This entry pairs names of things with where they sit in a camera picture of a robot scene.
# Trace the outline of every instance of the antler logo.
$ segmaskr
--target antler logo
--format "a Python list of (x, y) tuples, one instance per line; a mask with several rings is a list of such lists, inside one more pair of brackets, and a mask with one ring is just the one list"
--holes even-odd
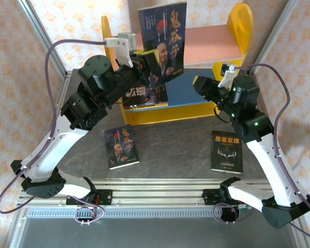
[(229, 151), (227, 151), (226, 149), (224, 150), (224, 153), (222, 153), (222, 151), (220, 151), (219, 149), (218, 149), (218, 154), (219, 155), (222, 155), (222, 156), (224, 156), (224, 157), (226, 157), (226, 158), (229, 158), (229, 157), (235, 157), (236, 155), (237, 155), (237, 152), (236, 151), (234, 151), (233, 153), (228, 153)]

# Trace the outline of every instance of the book cover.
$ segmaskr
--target book cover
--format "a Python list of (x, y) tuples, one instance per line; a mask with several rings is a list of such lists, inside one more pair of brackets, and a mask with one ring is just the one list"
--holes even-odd
[(186, 2), (138, 10), (144, 51), (155, 49), (159, 58), (160, 70), (152, 75), (151, 89), (183, 74), (186, 10)]
[(241, 139), (231, 132), (212, 131), (211, 169), (243, 173)]
[(109, 169), (139, 163), (131, 125), (113, 128), (103, 132)]
[(168, 105), (165, 85), (161, 85), (156, 89), (150, 89), (142, 83), (137, 83), (122, 97), (122, 101), (125, 110)]

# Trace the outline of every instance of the robotic arm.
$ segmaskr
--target robotic arm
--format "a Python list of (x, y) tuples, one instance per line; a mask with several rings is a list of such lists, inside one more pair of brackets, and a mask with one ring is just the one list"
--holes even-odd
[[(27, 194), (40, 198), (62, 194), (88, 203), (96, 202), (99, 194), (88, 178), (70, 176), (56, 165), (80, 138), (107, 115), (106, 108), (111, 109), (135, 83), (141, 81), (149, 85), (151, 73), (157, 74), (159, 70), (154, 53), (131, 53), (136, 46), (133, 37), (130, 39), (129, 35), (125, 35), (124, 38), (108, 38), (105, 41), (107, 46), (115, 47), (119, 69), (114, 71), (110, 60), (102, 55), (88, 59), (79, 70), (83, 81), (78, 91), (62, 107), (52, 142), (44, 154), (26, 169), (26, 165), (44, 147), (50, 134), (29, 157), (11, 164), (16, 175), (26, 169), (22, 175), (22, 188)], [(273, 125), (264, 113), (256, 109), (259, 89), (254, 81), (246, 76), (235, 77), (233, 66), (224, 69), (223, 75), (222, 82), (198, 76), (194, 79), (194, 88), (231, 117), (234, 131), (258, 159), (273, 192), (262, 191), (233, 177), (221, 183), (219, 194), (207, 195), (205, 203), (215, 205), (219, 202), (242, 201), (261, 211), (273, 227), (280, 228), (310, 210), (298, 194), (309, 203), (310, 195), (293, 176), (282, 152), (280, 157), (299, 186), (298, 194), (280, 167), (274, 152)]]

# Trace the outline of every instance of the toy shelf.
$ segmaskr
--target toy shelf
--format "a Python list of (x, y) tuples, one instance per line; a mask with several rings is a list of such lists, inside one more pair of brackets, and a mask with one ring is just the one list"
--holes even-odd
[[(102, 36), (111, 37), (106, 16), (102, 16)], [(208, 76), (220, 81), (223, 62), (241, 66), (250, 48), (254, 32), (252, 12), (247, 4), (236, 4), (228, 16), (226, 25), (187, 28), (185, 33), (184, 64), (214, 63), (212, 69), (185, 69), (183, 75), (166, 84), (168, 106), (125, 111), (126, 124), (141, 125), (164, 121), (182, 120), (214, 115), (215, 104), (205, 101), (193, 88), (195, 75)], [(141, 34), (136, 35), (137, 48), (143, 49)], [(105, 49), (106, 56), (115, 63), (114, 49)]]

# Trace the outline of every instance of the floral wallpaper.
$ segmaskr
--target floral wallpaper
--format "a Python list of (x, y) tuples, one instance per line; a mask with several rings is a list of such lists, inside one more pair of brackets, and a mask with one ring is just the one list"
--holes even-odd
[[(281, 147), (300, 182), (310, 193), (310, 0), (297, 0), (263, 63), (285, 80), (291, 101), (281, 117)], [(277, 77), (268, 69), (256, 71), (269, 116), (274, 121), (286, 102)], [(305, 215), (310, 231), (310, 213)]]
[[(12, 180), (10, 163), (28, 156), (46, 135), (51, 118), (44, 77), (45, 49), (17, 0), (0, 1), (0, 193)], [(51, 64), (52, 91), (61, 78)], [(2, 209), (15, 207), (17, 183)], [(0, 214), (0, 247), (13, 215)]]
[[(64, 39), (102, 40), (101, 16), (108, 17), (113, 35), (140, 32), (137, 10), (181, 0), (30, 0), (53, 42)], [(226, 24), (236, 3), (249, 4), (254, 14), (255, 41), (246, 63), (256, 57), (286, 0), (188, 0), (187, 28)], [(63, 44), (57, 48), (67, 70), (78, 68), (93, 55), (104, 54), (102, 46)]]

